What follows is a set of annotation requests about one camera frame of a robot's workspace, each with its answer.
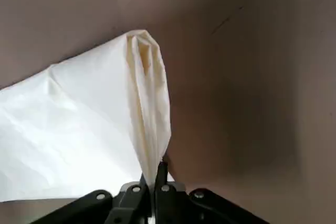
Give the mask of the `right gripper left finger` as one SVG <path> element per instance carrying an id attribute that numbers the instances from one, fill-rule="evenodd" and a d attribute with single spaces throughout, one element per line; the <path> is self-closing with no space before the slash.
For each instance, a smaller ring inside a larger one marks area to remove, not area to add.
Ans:
<path id="1" fill-rule="evenodd" d="M 147 223 L 149 209 L 149 189 L 141 176 L 137 182 L 124 184 L 116 196 L 95 190 L 34 223 Z"/>

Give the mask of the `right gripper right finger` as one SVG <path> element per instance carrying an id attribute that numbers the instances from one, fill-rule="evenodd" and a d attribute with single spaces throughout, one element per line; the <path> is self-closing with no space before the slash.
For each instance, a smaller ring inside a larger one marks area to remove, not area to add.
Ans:
<path id="1" fill-rule="evenodd" d="M 246 209 L 206 188 L 190 193 L 167 181 L 167 163 L 158 165 L 154 187 L 156 223 L 267 223 Z"/>

